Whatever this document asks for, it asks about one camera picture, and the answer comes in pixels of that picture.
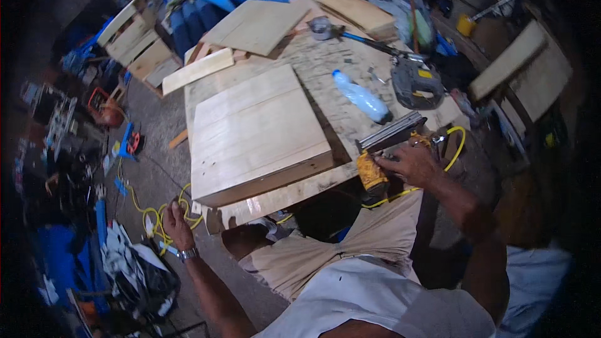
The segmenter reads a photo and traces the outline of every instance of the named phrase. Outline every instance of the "beige pants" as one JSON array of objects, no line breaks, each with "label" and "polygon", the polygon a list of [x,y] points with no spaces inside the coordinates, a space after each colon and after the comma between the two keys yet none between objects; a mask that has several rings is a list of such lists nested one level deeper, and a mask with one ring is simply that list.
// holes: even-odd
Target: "beige pants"
[{"label": "beige pants", "polygon": [[247,255],[239,264],[289,301],[295,300],[322,268],[360,254],[371,254],[394,264],[401,274],[419,282],[409,254],[422,195],[423,191],[417,190],[372,211],[361,209],[340,243],[323,243],[295,230],[289,237]]}]

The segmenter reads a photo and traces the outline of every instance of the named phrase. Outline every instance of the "yellow container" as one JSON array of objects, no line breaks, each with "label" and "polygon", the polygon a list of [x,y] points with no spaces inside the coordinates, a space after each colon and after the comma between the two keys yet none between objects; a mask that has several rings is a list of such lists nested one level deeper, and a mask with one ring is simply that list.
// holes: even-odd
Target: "yellow container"
[{"label": "yellow container", "polygon": [[472,34],[472,31],[476,27],[476,23],[470,20],[470,16],[467,16],[465,13],[462,13],[457,21],[457,31],[462,35],[469,37]]}]

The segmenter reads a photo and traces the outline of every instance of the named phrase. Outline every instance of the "white shirt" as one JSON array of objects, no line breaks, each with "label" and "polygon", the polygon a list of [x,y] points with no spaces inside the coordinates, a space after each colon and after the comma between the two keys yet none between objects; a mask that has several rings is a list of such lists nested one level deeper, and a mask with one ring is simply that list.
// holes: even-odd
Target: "white shirt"
[{"label": "white shirt", "polygon": [[255,337],[317,338],[350,319],[414,337],[490,337],[491,316],[464,290],[427,290],[364,255],[317,273],[299,297]]}]

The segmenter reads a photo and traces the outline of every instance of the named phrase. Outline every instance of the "workbench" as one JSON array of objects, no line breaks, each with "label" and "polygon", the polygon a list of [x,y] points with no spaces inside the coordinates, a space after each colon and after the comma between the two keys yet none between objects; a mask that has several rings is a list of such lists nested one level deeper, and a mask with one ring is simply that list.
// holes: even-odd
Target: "workbench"
[{"label": "workbench", "polygon": [[[348,26],[353,34],[365,36]],[[398,49],[409,50],[402,42]],[[309,98],[326,138],[332,147],[334,168],[313,177],[294,182],[258,196],[239,201],[219,209],[201,207],[207,230],[217,233],[285,209],[293,204],[324,192],[337,184],[357,176],[355,160],[359,153],[355,140],[378,131],[382,126],[353,105],[335,86],[332,71],[340,69],[357,84],[378,94],[398,120],[410,112],[395,97],[390,82],[390,56],[351,39],[315,41],[309,33],[289,35],[270,55],[270,58],[251,55],[248,60],[229,67],[184,87],[186,124],[188,136],[193,135],[195,109],[198,103],[244,80],[283,64],[291,64]],[[367,72],[374,68],[376,75],[387,82],[372,81]],[[420,111],[428,118],[426,127],[432,131],[452,123],[462,116],[451,96],[446,96],[438,109]]]}]

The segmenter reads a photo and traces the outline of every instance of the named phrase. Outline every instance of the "hand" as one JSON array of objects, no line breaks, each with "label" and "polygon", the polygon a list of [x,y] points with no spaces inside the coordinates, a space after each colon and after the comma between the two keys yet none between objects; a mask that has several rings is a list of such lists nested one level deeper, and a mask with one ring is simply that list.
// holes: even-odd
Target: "hand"
[{"label": "hand", "polygon": [[177,204],[176,199],[165,207],[163,228],[179,251],[196,247],[192,230],[184,219],[184,210]]},{"label": "hand", "polygon": [[395,162],[380,156],[375,156],[374,161],[384,169],[396,173],[408,184],[429,189],[440,177],[444,177],[445,172],[432,158],[430,149],[420,143],[413,146],[402,145],[393,155],[400,161]]}]

